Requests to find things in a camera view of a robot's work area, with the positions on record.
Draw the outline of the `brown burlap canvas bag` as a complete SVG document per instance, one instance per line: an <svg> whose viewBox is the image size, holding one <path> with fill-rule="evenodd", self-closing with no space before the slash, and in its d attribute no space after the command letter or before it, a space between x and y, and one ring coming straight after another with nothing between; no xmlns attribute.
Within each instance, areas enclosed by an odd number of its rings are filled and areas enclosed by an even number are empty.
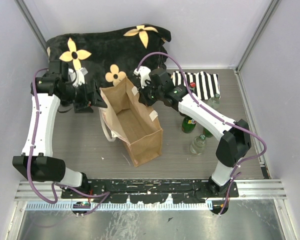
<svg viewBox="0 0 300 240"><path fill-rule="evenodd" d="M136 86L125 78L112 87L101 88L106 108L101 116L112 136L120 139L135 167L162 155L163 129L158 113L139 102Z"/></svg>

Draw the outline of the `Coca-Cola glass bottle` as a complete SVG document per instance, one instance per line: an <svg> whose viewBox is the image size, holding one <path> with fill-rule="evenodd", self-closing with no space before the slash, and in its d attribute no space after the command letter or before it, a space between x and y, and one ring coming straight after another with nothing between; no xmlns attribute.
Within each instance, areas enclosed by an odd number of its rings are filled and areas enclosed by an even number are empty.
<svg viewBox="0 0 300 240"><path fill-rule="evenodd" d="M194 94L196 90L196 83L195 82L190 82L188 84L190 91Z"/></svg>

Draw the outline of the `green glass bottle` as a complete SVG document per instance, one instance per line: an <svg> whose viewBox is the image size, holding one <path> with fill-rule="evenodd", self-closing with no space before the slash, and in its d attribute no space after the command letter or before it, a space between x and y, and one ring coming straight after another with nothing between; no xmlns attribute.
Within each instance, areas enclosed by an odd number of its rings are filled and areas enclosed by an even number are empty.
<svg viewBox="0 0 300 240"><path fill-rule="evenodd" d="M207 137L207 138L211 138L213 137L214 135L207 129L207 128L203 128L203 131L202 133Z"/></svg>
<svg viewBox="0 0 300 240"><path fill-rule="evenodd" d="M183 121L181 124L181 130L184 133L189 134L195 129L196 124L197 124L197 122L192 117L186 115L183 118Z"/></svg>

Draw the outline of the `clear bottle green cap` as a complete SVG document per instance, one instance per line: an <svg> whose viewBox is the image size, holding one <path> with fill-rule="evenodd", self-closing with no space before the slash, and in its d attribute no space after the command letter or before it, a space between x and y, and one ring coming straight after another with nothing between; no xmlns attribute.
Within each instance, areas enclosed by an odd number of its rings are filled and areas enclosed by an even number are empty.
<svg viewBox="0 0 300 240"><path fill-rule="evenodd" d="M189 150L193 155L201 155L205 151L206 145L206 136L204 134L201 134L193 140L189 147Z"/></svg>

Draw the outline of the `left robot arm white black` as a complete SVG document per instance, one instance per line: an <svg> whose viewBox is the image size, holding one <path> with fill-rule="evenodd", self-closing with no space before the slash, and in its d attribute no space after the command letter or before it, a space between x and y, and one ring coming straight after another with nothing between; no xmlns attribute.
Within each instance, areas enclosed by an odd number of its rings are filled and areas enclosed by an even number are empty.
<svg viewBox="0 0 300 240"><path fill-rule="evenodd" d="M86 80L88 70L70 69L66 62L52 60L42 76L31 83L32 113L21 155L12 165L28 181L56 182L72 187L78 198L90 193L87 176L66 167L65 161L53 156L53 132L60 105L72 105L76 113L91 112L92 106L105 108L94 82Z"/></svg>

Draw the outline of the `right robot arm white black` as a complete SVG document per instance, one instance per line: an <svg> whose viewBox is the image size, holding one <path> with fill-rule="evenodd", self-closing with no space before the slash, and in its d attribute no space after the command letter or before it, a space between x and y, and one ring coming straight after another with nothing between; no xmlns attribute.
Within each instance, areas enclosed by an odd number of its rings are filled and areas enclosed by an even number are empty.
<svg viewBox="0 0 300 240"><path fill-rule="evenodd" d="M133 74L140 80L140 103L152 106L161 101L165 106L194 119L218 140L215 153L218 163L208 179L207 188L213 196L221 197L231 184L236 164L251 148L248 123L243 119L235 121L205 104L187 82L175 85L163 68L150 70L140 66Z"/></svg>

